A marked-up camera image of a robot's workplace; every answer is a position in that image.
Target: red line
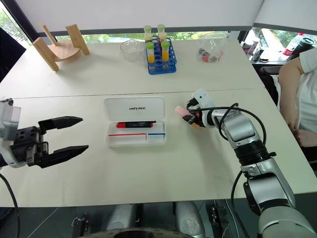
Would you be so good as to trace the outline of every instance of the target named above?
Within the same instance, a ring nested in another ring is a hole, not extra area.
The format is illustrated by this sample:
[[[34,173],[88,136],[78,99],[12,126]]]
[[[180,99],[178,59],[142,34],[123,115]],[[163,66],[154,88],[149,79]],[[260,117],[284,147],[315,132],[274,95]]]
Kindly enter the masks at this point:
[[[146,133],[133,133],[133,134],[111,134],[108,136],[121,136],[121,135],[147,135]]]

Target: test tube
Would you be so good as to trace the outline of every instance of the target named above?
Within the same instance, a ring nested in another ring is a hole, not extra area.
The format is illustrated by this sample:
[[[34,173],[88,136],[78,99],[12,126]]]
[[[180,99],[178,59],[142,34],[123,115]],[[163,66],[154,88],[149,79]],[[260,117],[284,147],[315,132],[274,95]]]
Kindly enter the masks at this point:
[[[162,43],[162,41],[165,41],[166,38],[167,38],[167,33],[166,32],[160,32],[158,34],[159,43]]]
[[[165,26],[163,24],[158,25],[158,33],[164,32],[165,31]]]
[[[167,63],[168,62],[168,49],[169,49],[169,41],[162,41],[161,43],[161,47],[162,47],[162,61],[163,63]],[[168,65],[163,65],[163,69],[167,69]]]
[[[147,42],[146,43],[146,48],[147,48],[147,54],[148,54],[148,62],[149,63],[154,63],[155,58],[154,58],[154,43],[153,42]],[[155,70],[154,66],[149,67],[150,70]]]
[[[145,33],[144,38],[145,38],[145,43],[152,42],[153,36],[151,33]]]
[[[151,34],[152,27],[150,25],[145,25],[143,27],[143,29],[144,29],[144,33],[150,33]]]

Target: blue line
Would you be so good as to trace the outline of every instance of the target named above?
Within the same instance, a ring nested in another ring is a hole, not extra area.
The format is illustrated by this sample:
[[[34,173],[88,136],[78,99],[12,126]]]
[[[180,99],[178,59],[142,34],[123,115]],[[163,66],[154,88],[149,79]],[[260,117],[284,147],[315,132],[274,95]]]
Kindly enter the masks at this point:
[[[165,133],[148,133],[148,135],[165,135]]]

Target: person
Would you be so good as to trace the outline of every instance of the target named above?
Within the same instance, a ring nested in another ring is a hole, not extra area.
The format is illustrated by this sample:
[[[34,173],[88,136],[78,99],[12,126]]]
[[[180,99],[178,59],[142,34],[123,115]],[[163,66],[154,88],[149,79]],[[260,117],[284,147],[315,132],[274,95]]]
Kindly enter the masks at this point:
[[[281,67],[273,77],[277,106],[311,167],[317,169],[317,48]]]

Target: white table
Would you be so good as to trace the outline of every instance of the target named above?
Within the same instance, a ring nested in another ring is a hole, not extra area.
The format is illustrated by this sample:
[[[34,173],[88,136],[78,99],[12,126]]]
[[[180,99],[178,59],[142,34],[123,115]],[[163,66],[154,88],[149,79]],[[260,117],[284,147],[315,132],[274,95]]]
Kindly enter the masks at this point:
[[[209,92],[218,106],[239,106],[265,124],[267,148],[275,157],[294,193],[317,191],[317,179],[265,89]],[[22,107],[19,127],[60,116],[84,120],[45,135],[50,151],[89,144],[68,162],[1,173],[9,180],[21,207],[87,206],[139,202],[229,198],[240,164],[229,143],[216,129],[197,128],[183,121],[174,108],[185,106],[191,93],[164,93],[167,143],[164,146],[109,148],[105,144],[109,119],[107,96],[17,99]],[[253,120],[259,133],[260,126]],[[242,182],[235,197],[245,197]],[[12,200],[0,183],[0,206]]]
[[[217,63],[198,62],[197,44],[174,41],[177,71],[161,75],[149,75],[144,63],[126,61],[120,43],[88,44],[89,56],[58,62],[58,72],[29,47],[1,82],[0,99],[264,88],[237,40],[229,40]]]

